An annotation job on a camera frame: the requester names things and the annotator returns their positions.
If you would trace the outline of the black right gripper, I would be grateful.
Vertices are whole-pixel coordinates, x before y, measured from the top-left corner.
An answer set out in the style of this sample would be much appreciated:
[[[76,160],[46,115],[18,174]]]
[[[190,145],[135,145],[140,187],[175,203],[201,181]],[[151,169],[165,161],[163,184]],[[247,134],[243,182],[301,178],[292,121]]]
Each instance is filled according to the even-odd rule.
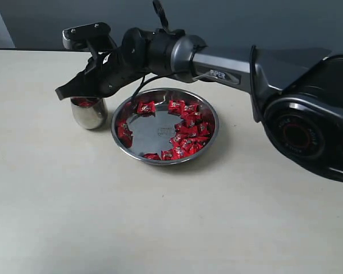
[[[119,49],[99,54],[88,59],[83,73],[79,72],[72,80],[55,89],[59,100],[66,98],[107,98],[121,88],[145,77],[146,68],[137,68],[123,58]]]

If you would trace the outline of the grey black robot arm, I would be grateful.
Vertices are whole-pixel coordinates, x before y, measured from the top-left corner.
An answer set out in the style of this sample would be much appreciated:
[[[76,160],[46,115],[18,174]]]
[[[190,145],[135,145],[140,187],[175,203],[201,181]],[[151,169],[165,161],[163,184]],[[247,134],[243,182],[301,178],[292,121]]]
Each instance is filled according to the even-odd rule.
[[[343,182],[343,53],[208,46],[183,30],[129,29],[120,46],[95,25],[63,31],[67,49],[88,50],[85,69],[59,99],[106,98],[146,76],[216,82],[250,95],[253,118],[274,147],[304,169]]]

